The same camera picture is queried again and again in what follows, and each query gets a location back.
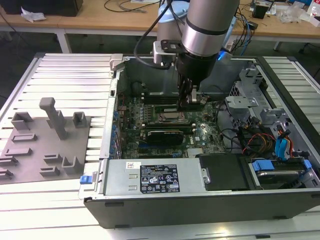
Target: dark floor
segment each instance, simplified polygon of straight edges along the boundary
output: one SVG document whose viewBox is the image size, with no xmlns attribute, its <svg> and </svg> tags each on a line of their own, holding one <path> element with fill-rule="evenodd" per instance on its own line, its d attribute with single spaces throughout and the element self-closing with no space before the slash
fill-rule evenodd
<svg viewBox="0 0 320 240">
<path fill-rule="evenodd" d="M 60 53 L 60 45 L 51 33 L 23 33 L 22 37 L 31 45 L 26 44 L 16 33 L 11 33 L 12 41 L 0 40 L 0 107 L 6 101 L 17 82 L 27 69 L 36 52 Z M 70 34 L 69 42 L 73 53 L 124 53 L 132 55 L 137 43 L 136 36 L 99 36 Z M 152 50 L 154 37 L 148 37 L 140 48 L 141 54 L 149 54 Z M 275 42 L 252 41 L 246 56 L 293 56 L 313 76 L 320 67 L 320 45 L 308 46 L 304 53 L 299 50 L 304 43 L 286 42 L 278 52 L 273 50 Z M 320 73 L 315 76 L 320 82 Z"/>
</svg>

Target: blue light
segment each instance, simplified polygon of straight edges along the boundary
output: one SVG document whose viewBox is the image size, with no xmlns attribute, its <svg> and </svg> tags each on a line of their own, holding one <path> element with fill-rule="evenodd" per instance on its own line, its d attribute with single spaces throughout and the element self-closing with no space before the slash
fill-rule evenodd
<svg viewBox="0 0 320 240">
<path fill-rule="evenodd" d="M 226 54 L 226 52 L 223 51 L 223 52 L 219 55 L 218 61 L 220 61 L 220 60 L 224 57 L 225 54 Z"/>
</svg>

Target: screw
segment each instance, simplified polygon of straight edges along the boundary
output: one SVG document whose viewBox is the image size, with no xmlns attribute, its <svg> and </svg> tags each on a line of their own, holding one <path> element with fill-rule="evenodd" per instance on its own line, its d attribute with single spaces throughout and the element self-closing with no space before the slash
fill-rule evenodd
<svg viewBox="0 0 320 240">
<path fill-rule="evenodd" d="M 204 182 L 205 184 L 209 184 L 209 183 L 210 183 L 209 177 L 203 176 L 203 182 Z"/>
</svg>

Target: computer case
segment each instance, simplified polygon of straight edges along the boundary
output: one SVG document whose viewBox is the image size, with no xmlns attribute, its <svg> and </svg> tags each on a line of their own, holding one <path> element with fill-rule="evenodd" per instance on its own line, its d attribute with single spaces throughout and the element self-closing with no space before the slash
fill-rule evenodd
<svg viewBox="0 0 320 240">
<path fill-rule="evenodd" d="M 20 14 L 22 7 L 33 13 L 66 17 L 77 16 L 82 4 L 83 0 L 0 0 L 7 14 Z"/>
</svg>

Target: green circuit board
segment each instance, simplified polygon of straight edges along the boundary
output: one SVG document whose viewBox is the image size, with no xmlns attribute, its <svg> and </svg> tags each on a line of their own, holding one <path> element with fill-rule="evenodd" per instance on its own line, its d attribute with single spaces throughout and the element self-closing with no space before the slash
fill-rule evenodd
<svg viewBox="0 0 320 240">
<path fill-rule="evenodd" d="M 122 159 L 193 158 L 199 153 L 224 153 L 226 147 L 214 123 L 214 107 L 207 103 L 201 112 L 185 112 L 183 119 L 195 123 L 193 134 L 185 134 L 177 146 L 152 146 L 143 140 L 143 124 L 159 118 L 154 105 L 144 105 L 139 99 L 129 99 L 122 111 Z"/>
</svg>

